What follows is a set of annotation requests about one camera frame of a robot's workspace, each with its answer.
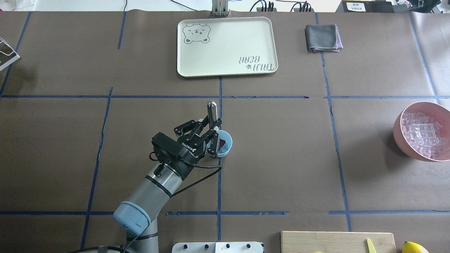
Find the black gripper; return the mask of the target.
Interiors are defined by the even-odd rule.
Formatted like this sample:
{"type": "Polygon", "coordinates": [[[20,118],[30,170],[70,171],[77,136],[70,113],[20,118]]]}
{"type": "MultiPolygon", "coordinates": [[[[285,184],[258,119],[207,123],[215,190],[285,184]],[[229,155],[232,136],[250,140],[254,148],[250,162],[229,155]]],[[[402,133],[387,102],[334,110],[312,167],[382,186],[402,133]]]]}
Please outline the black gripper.
{"type": "Polygon", "coordinates": [[[204,127],[208,125],[208,131],[201,136],[201,142],[204,142],[205,150],[200,149],[200,153],[192,152],[185,145],[174,141],[161,132],[157,133],[152,138],[153,151],[157,160],[169,165],[182,180],[185,180],[191,173],[193,164],[197,164],[205,157],[205,154],[218,158],[220,147],[219,127],[221,124],[221,118],[213,121],[212,125],[210,125],[209,118],[201,118],[197,121],[187,121],[174,128],[176,136],[181,137],[187,134],[188,138],[191,138],[190,136],[199,136],[204,127]]]}

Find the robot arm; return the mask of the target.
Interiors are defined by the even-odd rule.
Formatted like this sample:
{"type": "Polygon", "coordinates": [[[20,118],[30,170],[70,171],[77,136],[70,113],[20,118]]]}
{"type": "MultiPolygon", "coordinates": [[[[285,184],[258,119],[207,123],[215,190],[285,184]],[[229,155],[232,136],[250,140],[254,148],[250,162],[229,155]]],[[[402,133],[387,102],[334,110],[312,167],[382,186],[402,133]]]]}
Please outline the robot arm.
{"type": "Polygon", "coordinates": [[[128,253],[136,240],[150,239],[144,232],[168,200],[181,192],[181,183],[193,168],[206,168],[199,161],[205,156],[218,157],[221,124],[221,118],[213,120],[207,116],[174,128],[177,140],[161,132],[152,137],[154,160],[158,164],[114,211],[114,220],[131,235],[123,253],[128,253]]]}

